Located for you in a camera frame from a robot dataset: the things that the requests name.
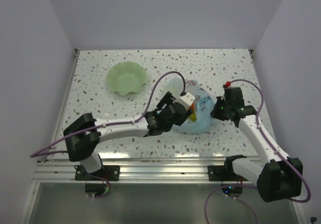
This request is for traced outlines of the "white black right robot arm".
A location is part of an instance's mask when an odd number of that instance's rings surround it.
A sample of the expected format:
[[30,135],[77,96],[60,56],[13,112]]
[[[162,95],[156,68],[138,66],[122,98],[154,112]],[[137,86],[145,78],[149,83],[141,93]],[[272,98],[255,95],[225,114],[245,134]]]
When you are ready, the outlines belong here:
[[254,164],[244,155],[229,156],[217,174],[229,180],[245,178],[257,187],[265,202],[300,196],[302,162],[291,158],[277,145],[263,126],[259,112],[245,105],[240,87],[224,85],[223,88],[224,94],[217,98],[212,118],[233,122],[250,141],[262,164]]

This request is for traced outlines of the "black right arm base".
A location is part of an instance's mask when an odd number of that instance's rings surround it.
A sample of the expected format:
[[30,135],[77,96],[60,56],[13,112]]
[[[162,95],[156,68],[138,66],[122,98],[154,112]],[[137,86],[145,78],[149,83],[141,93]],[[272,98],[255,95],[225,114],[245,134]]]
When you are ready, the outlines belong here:
[[239,181],[241,176],[233,171],[232,164],[235,160],[246,158],[244,155],[234,155],[227,157],[223,165],[209,165],[208,180],[209,181]]

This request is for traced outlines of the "yellow pear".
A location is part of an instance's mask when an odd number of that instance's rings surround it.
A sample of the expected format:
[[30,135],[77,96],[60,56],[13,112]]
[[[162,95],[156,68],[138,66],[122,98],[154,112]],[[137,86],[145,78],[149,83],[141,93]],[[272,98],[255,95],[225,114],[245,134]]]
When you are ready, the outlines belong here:
[[195,121],[197,120],[196,113],[193,112],[193,113],[189,116],[189,119],[190,119],[192,122],[195,122]]

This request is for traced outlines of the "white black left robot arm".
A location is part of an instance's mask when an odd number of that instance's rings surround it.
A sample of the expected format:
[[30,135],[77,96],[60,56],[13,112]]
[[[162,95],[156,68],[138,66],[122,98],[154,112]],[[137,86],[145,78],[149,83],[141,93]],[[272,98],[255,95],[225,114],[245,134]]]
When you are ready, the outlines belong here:
[[93,180],[103,177],[104,167],[95,148],[101,142],[125,137],[153,137],[181,126],[192,114],[195,97],[183,92],[175,98],[167,92],[155,110],[129,119],[95,119],[91,113],[83,114],[64,132],[69,161],[79,162]]

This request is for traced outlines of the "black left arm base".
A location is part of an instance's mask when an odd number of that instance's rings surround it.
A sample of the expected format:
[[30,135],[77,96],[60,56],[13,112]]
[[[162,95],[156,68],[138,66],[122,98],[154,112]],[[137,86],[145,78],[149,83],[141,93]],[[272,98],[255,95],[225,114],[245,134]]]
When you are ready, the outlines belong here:
[[76,181],[118,181],[120,176],[120,166],[104,165],[99,155],[81,161],[74,168]]

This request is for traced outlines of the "light blue plastic bag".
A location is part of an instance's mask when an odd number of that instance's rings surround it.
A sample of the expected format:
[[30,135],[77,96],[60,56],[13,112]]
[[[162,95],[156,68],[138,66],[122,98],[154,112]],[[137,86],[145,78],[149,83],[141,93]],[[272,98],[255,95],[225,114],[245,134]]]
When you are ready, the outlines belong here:
[[215,106],[215,101],[196,80],[186,80],[185,84],[185,92],[191,93],[196,98],[193,112],[196,113],[197,120],[192,122],[188,118],[181,126],[174,125],[173,129],[176,132],[190,135],[207,132],[214,121],[211,112]]

